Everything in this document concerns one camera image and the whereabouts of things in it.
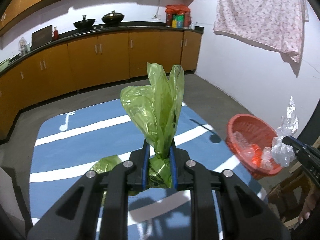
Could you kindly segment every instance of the electrical outlet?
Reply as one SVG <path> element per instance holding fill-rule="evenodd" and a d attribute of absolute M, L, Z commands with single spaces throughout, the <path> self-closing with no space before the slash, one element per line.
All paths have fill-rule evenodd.
<path fill-rule="evenodd" d="M 161 20 L 161 15 L 156 15 L 156 14 L 155 14 L 155 15 L 153 16 L 153 19 Z"/>

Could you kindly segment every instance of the blue rug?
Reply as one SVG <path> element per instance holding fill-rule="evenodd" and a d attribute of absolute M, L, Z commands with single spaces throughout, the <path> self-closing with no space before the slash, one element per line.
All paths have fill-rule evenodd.
<path fill-rule="evenodd" d="M 264 199 L 265 190 L 224 141 L 190 119 L 215 133 L 206 121 L 183 104 L 174 138 L 176 146 L 187 150 L 191 159 L 210 170 L 233 170 Z M 35 143 L 30 172 L 33 223 L 98 160 L 115 154 L 123 161 L 128 160 L 130 152 L 141 148 L 143 141 L 142 133 L 126 115 L 119 99 L 61 114 L 44 122 Z M 130 196 L 128 210 L 129 240 L 191 239 L 189 191 L 152 188 Z"/>

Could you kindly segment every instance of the white tile wall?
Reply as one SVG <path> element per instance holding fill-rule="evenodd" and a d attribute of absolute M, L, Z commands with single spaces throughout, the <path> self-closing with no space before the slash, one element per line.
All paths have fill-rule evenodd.
<path fill-rule="evenodd" d="M 293 96 L 299 135 L 320 98 L 320 22 L 308 5 L 305 42 L 298 77 L 278 52 L 215 35 L 217 0 L 186 0 L 192 22 L 204 26 L 196 74 L 217 86 L 274 128 Z"/>
<path fill-rule="evenodd" d="M 18 42 L 24 37 L 31 43 L 31 34 L 48 25 L 57 26 L 59 33 L 75 29 L 73 23 L 95 18 L 95 24 L 103 23 L 101 17 L 115 10 L 125 15 L 124 21 L 159 21 L 152 19 L 159 0 L 63 0 L 47 6 L 19 22 L 1 37 L 0 62 L 19 53 Z M 165 21 L 165 6 L 181 4 L 183 0 L 160 0 L 159 13 Z"/>

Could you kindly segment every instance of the green bag on floor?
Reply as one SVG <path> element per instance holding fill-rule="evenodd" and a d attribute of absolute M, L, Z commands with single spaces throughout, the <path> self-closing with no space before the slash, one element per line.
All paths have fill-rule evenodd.
<path fill-rule="evenodd" d="M 148 86 L 121 90 L 120 100 L 133 123 L 155 150 L 149 162 L 150 187 L 172 187 L 169 148 L 177 131 L 183 92 L 184 71 L 174 65 L 167 78 L 159 64 L 147 64 Z"/>
<path fill-rule="evenodd" d="M 116 167 L 119 163 L 121 163 L 121 159 L 119 158 L 118 155 L 112 155 L 108 157 L 104 157 L 100 159 L 94 166 L 91 167 L 90 170 L 96 171 L 98 174 L 99 173 L 104 173 L 106 171 L 111 171 L 114 167 Z M 135 196 L 139 192 L 136 191 L 129 191 L 128 195 L 129 196 Z M 102 197 L 102 206 L 104 205 L 105 199 L 106 199 L 107 192 L 105 191 L 103 193 Z"/>

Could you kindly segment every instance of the wok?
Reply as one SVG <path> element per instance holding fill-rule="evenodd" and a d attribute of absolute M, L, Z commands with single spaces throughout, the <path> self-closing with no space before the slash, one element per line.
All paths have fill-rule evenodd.
<path fill-rule="evenodd" d="M 101 19 L 105 24 L 115 24 L 121 22 L 123 18 L 124 15 L 122 13 L 112 11 L 111 13 L 108 13 L 105 16 L 103 16 Z"/>
<path fill-rule="evenodd" d="M 95 21 L 96 21 L 96 19 L 86 19 L 86 15 L 84 15 L 82 21 L 75 22 L 73 25 L 77 29 L 82 30 L 82 29 L 91 27 Z"/>

